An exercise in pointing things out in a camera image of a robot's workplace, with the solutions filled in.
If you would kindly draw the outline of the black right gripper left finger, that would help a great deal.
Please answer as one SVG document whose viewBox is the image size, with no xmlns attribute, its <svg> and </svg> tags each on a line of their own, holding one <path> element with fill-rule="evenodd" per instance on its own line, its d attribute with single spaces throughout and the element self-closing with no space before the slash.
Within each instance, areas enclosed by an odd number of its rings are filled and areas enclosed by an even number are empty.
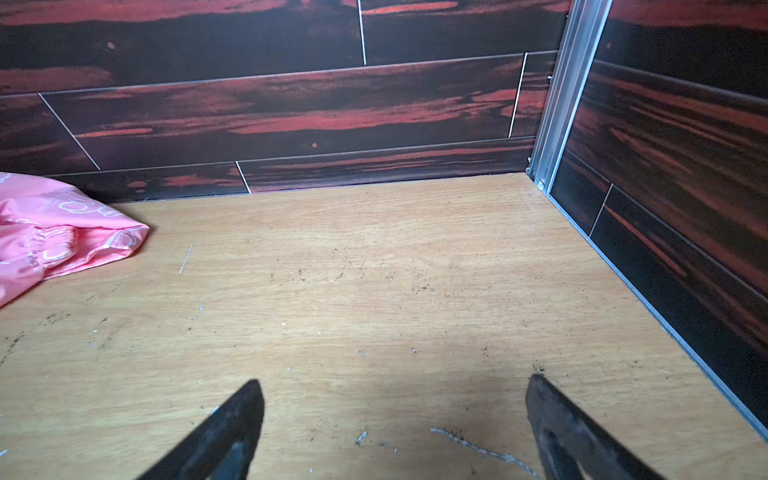
<svg viewBox="0 0 768 480">
<path fill-rule="evenodd" d="M 260 383 L 252 379 L 195 428 L 143 479 L 245 479 L 265 414 Z"/>
</svg>

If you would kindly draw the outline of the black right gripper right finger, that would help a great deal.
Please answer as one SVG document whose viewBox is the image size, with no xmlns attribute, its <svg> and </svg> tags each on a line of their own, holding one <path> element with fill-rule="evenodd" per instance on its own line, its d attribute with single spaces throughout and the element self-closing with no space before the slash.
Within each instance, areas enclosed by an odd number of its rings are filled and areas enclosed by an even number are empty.
<svg viewBox="0 0 768 480">
<path fill-rule="evenodd" d="M 661 477 L 540 374 L 529 379 L 526 408 L 547 479 Z"/>
</svg>

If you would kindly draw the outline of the pink printed jacket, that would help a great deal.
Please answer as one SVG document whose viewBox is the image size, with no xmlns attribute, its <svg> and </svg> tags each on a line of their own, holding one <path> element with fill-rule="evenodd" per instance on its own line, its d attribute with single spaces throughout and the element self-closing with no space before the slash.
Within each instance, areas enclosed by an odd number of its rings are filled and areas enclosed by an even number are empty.
<svg viewBox="0 0 768 480">
<path fill-rule="evenodd" d="M 122 260 L 150 227 L 44 177 L 1 174 L 1 304 L 40 282 Z"/>
</svg>

